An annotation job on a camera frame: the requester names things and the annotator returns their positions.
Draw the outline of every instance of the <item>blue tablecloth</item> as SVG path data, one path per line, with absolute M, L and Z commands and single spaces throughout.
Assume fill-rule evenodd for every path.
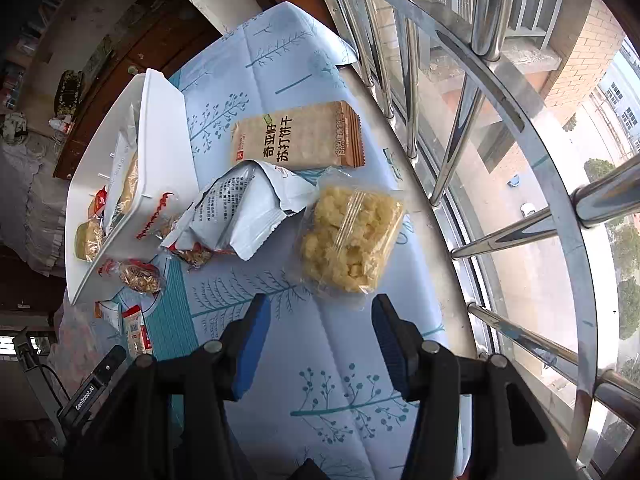
M 230 126 L 283 108 L 346 100 L 362 117 L 337 66 L 356 61 L 349 45 L 284 2 L 242 24 L 188 62 L 171 81 L 184 94 L 201 187 L 230 167 Z M 352 173 L 396 188 L 382 149 L 362 121 L 366 164 Z M 317 171 L 302 172 L 312 180 Z M 271 327 L 254 383 L 227 403 L 230 426 L 261 475 L 288 476 L 313 458 L 332 479 L 396 480 L 402 472 L 417 403 L 393 390 L 370 309 L 319 306 L 282 272 L 299 216 L 287 219 L 247 262 L 217 256 L 200 270 L 159 260 L 160 297 L 143 303 L 159 359 L 188 354 L 242 317 L 256 292 L 271 300 Z M 425 338 L 446 345 L 442 316 L 409 217 L 402 224 L 379 292 Z M 140 297 L 124 289 L 123 304 Z M 463 397 L 457 472 L 470 450 L 470 399 Z

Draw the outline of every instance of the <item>building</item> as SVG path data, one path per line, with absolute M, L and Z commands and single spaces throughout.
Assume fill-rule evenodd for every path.
M 640 151 L 640 59 L 625 38 L 598 83 L 636 152 Z

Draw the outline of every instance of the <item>white tray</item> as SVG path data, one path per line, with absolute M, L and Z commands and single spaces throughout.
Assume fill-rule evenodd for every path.
M 139 100 L 138 186 L 127 215 L 105 239 L 98 257 L 86 262 L 76 257 L 76 229 L 86 222 L 87 209 L 95 193 L 109 182 L 118 131 L 126 124 L 129 105 Z M 166 192 L 177 198 L 173 206 L 182 211 L 198 193 L 191 157 L 184 97 L 162 73 L 147 69 L 138 74 L 114 102 L 89 143 L 71 180 L 66 199 L 65 269 L 66 288 L 72 304 L 110 300 L 122 287 L 115 276 L 100 276 L 108 259 L 151 260 L 160 240 L 153 226 L 142 235 Z

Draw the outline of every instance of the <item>shelf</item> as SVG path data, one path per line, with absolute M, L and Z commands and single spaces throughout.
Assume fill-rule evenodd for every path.
M 56 28 L 59 20 L 63 19 L 68 11 L 68 8 L 73 4 L 74 0 L 62 0 L 59 4 L 56 11 L 53 13 L 52 17 L 49 19 L 49 23 L 43 33 L 40 36 L 40 41 L 38 42 L 38 47 L 31 57 L 31 62 L 29 66 L 25 67 L 26 70 L 24 72 L 24 76 L 22 77 L 22 89 L 20 90 L 20 94 L 18 95 L 18 99 L 16 101 L 15 108 L 20 110 L 20 106 L 24 104 L 25 94 L 28 93 L 29 86 L 31 85 L 31 79 L 33 78 L 34 70 L 33 68 L 38 65 L 38 63 L 43 62 L 45 53 L 47 51 L 47 33 Z

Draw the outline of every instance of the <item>snack bag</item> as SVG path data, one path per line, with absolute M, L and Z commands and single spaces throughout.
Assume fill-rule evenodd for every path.
M 155 265 L 140 260 L 107 260 L 98 269 L 98 274 L 119 276 L 122 283 L 141 294 L 154 294 L 164 288 L 164 278 L 160 270 Z
M 248 260 L 286 217 L 307 206 L 313 191 L 285 168 L 245 161 L 200 193 L 161 246 L 201 264 L 213 253 Z
M 76 257 L 91 263 L 102 246 L 102 219 L 90 218 L 76 229 Z
M 91 218 L 93 216 L 100 216 L 102 214 L 102 208 L 107 202 L 107 190 L 103 187 L 100 191 L 98 191 L 94 198 L 91 200 L 89 204 L 89 209 L 87 210 L 87 218 Z
M 289 274 L 320 296 L 375 291 L 402 225 L 399 195 L 329 170 L 305 211 Z
M 151 339 L 146 331 L 145 317 L 139 305 L 132 306 L 122 313 L 122 323 L 127 333 L 129 354 L 134 359 L 140 354 L 152 354 Z
M 116 204 L 113 210 L 113 216 L 111 217 L 110 226 L 108 229 L 108 233 L 110 233 L 116 225 L 122 220 L 125 215 L 131 209 L 131 204 L 133 203 L 133 197 L 136 195 L 136 188 L 138 187 L 138 152 L 133 155 L 133 160 L 131 161 L 131 165 L 129 167 L 129 171 L 124 179 L 124 186 L 122 188 L 122 193 L 120 198 L 118 199 L 118 203 Z
M 107 187 L 107 199 L 104 205 L 104 228 L 106 234 L 111 232 L 118 221 L 124 215 L 122 211 L 126 207 L 120 203 L 126 199 L 127 194 L 133 196 L 136 192 L 136 184 L 138 182 L 138 129 L 137 124 L 140 114 L 140 103 L 130 104 L 129 113 L 126 122 L 118 131 L 118 140 L 116 149 L 113 153 L 113 165 L 111 167 L 111 175 L 109 185 Z M 135 171 L 135 181 L 132 182 L 132 172 Z M 120 215 L 116 213 L 116 207 L 120 205 Z
M 364 166 L 360 118 L 346 101 L 288 108 L 238 121 L 231 164 L 264 160 L 288 170 Z

